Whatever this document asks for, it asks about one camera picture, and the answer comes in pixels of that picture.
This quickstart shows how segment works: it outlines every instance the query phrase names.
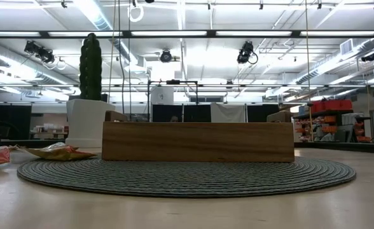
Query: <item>round rug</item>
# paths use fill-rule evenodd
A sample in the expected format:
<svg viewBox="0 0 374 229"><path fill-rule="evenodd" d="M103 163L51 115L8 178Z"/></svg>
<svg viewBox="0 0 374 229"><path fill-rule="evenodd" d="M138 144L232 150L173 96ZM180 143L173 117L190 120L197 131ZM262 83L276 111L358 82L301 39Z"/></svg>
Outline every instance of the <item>round rug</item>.
<svg viewBox="0 0 374 229"><path fill-rule="evenodd" d="M35 183L78 191L146 197L249 197L326 188L353 180L350 167L296 157L265 162L70 162L35 160L18 175Z"/></svg>

